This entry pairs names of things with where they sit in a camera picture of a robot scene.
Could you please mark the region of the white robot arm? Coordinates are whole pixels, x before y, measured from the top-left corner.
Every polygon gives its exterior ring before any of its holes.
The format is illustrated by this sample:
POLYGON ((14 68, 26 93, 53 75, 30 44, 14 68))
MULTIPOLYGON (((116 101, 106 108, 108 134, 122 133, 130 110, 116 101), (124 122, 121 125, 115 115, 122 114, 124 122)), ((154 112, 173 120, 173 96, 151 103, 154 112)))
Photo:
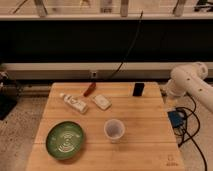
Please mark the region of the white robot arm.
POLYGON ((178 98, 189 93, 213 113, 213 86, 204 81, 207 76, 208 68, 203 62, 176 66, 165 85, 166 94, 178 98))

